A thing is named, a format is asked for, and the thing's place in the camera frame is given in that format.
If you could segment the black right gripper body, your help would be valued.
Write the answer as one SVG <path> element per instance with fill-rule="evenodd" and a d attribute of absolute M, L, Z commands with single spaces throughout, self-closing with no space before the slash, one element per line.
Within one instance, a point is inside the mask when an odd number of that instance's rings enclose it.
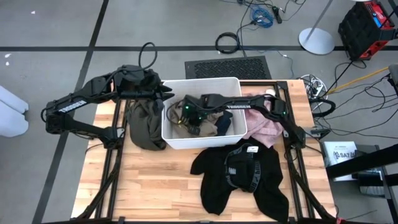
<path fill-rule="evenodd" d="M 209 98 L 214 96 L 215 94 L 207 94 L 195 98 L 192 95 L 185 95 L 182 100 L 182 121 L 187 121 L 190 125 L 200 125 L 208 115 L 215 113 L 214 109 L 207 106 Z"/>

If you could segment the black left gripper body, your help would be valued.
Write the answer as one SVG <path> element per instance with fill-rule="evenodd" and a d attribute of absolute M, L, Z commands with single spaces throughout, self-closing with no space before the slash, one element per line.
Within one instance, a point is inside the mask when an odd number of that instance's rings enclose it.
<path fill-rule="evenodd" d="M 123 65 L 114 74 L 114 87 L 120 98 L 160 99 L 161 79 L 152 69 L 142 70 L 135 65 Z"/>

